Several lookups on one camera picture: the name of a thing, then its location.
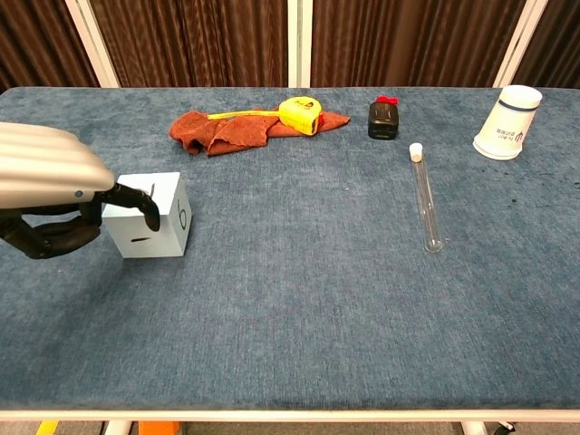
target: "test tube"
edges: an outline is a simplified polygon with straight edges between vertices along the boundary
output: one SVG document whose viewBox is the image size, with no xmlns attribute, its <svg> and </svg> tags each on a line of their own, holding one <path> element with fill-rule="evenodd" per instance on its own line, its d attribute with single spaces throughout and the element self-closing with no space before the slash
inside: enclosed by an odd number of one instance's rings
<svg viewBox="0 0 580 435">
<path fill-rule="evenodd" d="M 443 243 L 439 237 L 439 226 L 437 224 L 429 177 L 427 176 L 423 146 L 417 142 L 412 143 L 409 147 L 409 153 L 411 154 L 411 167 L 415 178 L 415 191 L 423 229 L 423 242 L 425 243 L 425 249 L 431 253 L 436 253 L 441 251 Z"/>
</svg>

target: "tape measure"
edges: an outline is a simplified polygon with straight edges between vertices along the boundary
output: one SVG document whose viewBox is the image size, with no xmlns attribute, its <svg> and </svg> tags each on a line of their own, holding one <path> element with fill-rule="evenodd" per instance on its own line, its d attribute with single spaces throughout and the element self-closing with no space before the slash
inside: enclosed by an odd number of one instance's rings
<svg viewBox="0 0 580 435">
<path fill-rule="evenodd" d="M 277 116 L 284 125 L 312 136 L 322 122 L 323 106 L 310 97 L 294 97 L 280 103 L 278 111 L 230 111 L 208 115 L 209 120 L 223 120 L 234 116 Z"/>
</svg>

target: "paper cup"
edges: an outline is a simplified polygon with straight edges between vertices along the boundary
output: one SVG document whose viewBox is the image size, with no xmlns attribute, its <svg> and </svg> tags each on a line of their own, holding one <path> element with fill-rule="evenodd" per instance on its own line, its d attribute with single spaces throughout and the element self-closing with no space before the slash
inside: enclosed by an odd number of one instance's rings
<svg viewBox="0 0 580 435">
<path fill-rule="evenodd" d="M 534 88 L 506 86 L 473 140 L 475 149 L 495 160 L 517 157 L 541 100 L 542 94 Z"/>
</svg>

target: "white cube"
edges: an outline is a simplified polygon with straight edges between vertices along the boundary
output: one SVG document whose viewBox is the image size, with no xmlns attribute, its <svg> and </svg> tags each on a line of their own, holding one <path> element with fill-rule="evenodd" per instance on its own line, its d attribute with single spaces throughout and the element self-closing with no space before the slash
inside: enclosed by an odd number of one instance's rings
<svg viewBox="0 0 580 435">
<path fill-rule="evenodd" d="M 159 208 L 159 231 L 151 231 L 137 208 L 107 204 L 102 222 L 125 258 L 183 256 L 191 224 L 191 207 L 179 172 L 121 175 L 119 184 L 149 194 Z"/>
</svg>

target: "table edge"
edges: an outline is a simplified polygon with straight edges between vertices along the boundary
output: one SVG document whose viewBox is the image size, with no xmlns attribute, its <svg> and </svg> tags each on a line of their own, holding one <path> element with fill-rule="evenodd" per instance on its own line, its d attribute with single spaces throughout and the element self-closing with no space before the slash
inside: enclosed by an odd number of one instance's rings
<svg viewBox="0 0 580 435">
<path fill-rule="evenodd" d="M 0 421 L 231 421 L 384 422 L 529 421 L 580 422 L 580 410 L 400 410 L 400 411 L 106 411 L 0 410 Z"/>
</svg>

